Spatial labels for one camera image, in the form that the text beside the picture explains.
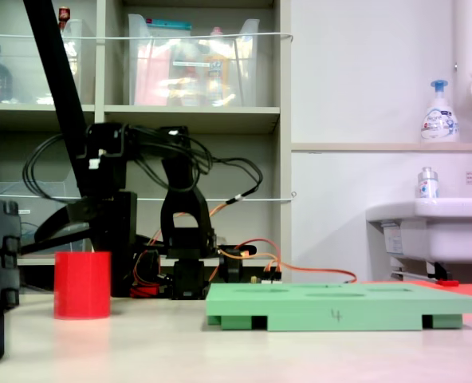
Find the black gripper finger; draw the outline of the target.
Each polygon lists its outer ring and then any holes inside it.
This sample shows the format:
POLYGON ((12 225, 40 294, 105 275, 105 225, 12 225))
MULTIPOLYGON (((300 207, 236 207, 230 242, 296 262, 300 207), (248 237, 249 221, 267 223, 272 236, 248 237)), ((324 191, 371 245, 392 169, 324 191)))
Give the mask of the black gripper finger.
POLYGON ((36 242, 51 239, 56 233, 72 225, 91 223, 100 216, 101 201, 91 197, 80 199, 75 203, 67 203, 53 213, 36 230, 36 242))
POLYGON ((136 243, 137 194, 122 191, 109 211, 109 248, 113 256, 127 256, 136 243))

